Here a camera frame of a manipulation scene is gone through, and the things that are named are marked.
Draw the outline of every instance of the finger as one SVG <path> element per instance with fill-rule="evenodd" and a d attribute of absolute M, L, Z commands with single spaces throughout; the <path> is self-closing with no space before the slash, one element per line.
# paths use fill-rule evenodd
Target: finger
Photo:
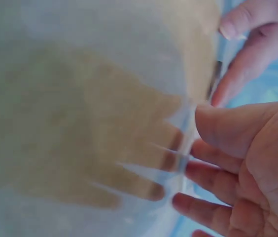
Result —
<path fill-rule="evenodd" d="M 220 168 L 238 174 L 242 159 L 225 154 L 219 149 L 208 145 L 203 140 L 197 140 L 192 147 L 191 155 L 197 159 L 219 166 Z"/>
<path fill-rule="evenodd" d="M 185 194 L 176 194 L 173 198 L 174 208 L 182 215 L 226 236 L 232 209 L 196 199 Z"/>
<path fill-rule="evenodd" d="M 231 39 L 246 31 L 278 22 L 278 7 L 273 0 L 246 0 L 222 17 L 220 32 Z"/>
<path fill-rule="evenodd" d="M 230 156 L 245 158 L 256 134 L 277 111 L 278 102 L 233 109 L 202 104 L 196 108 L 196 127 L 200 137 L 209 145 Z"/>
<path fill-rule="evenodd" d="M 229 230 L 227 237 L 252 237 L 252 236 L 247 235 L 243 231 L 237 229 L 231 229 Z"/>
<path fill-rule="evenodd" d="M 205 163 L 190 161 L 186 176 L 228 205 L 234 205 L 238 198 L 237 175 Z"/>
<path fill-rule="evenodd" d="M 219 82 L 212 95 L 212 105 L 225 106 L 247 82 L 259 77 L 277 58 L 278 24 L 266 25 L 253 31 Z"/>
<path fill-rule="evenodd" d="M 209 234 L 207 234 L 206 232 L 203 232 L 203 231 L 201 231 L 201 230 L 196 230 L 196 231 L 193 233 L 192 237 L 213 237 L 213 236 L 211 236 L 211 235 L 209 235 Z"/>

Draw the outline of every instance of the fingernail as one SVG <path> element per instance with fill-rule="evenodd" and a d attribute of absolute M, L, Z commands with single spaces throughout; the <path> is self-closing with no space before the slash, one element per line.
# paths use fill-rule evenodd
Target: fingernail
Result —
<path fill-rule="evenodd" d="M 191 197 L 182 193 L 178 193 L 173 197 L 173 207 L 178 212 L 186 212 L 190 209 Z"/>
<path fill-rule="evenodd" d="M 229 21 L 221 23 L 219 30 L 224 38 L 226 38 L 227 40 L 231 40 L 237 34 L 233 24 Z"/>

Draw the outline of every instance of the skin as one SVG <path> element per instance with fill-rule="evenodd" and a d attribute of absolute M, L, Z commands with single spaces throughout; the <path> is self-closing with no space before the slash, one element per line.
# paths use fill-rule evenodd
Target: skin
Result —
<path fill-rule="evenodd" d="M 223 107 L 278 58 L 278 0 L 244 1 L 222 17 L 219 31 L 229 40 L 250 31 L 212 96 L 212 105 Z"/>
<path fill-rule="evenodd" d="M 227 237 L 278 237 L 278 102 L 198 106 L 186 176 L 228 206 L 177 194 L 181 214 Z M 194 237 L 210 235 L 196 231 Z"/>

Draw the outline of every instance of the clear plastic bag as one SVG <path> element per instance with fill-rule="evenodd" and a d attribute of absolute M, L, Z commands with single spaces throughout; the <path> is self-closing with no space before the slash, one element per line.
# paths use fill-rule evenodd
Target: clear plastic bag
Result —
<path fill-rule="evenodd" d="M 214 0 L 0 0 L 0 236 L 171 235 L 218 17 Z"/>

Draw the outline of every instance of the knuckle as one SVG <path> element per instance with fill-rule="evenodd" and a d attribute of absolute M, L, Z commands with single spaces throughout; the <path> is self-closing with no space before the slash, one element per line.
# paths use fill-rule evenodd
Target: knuckle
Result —
<path fill-rule="evenodd" d="M 250 25 L 254 20 L 254 14 L 252 11 L 245 4 L 240 4 L 238 10 L 241 21 Z"/>

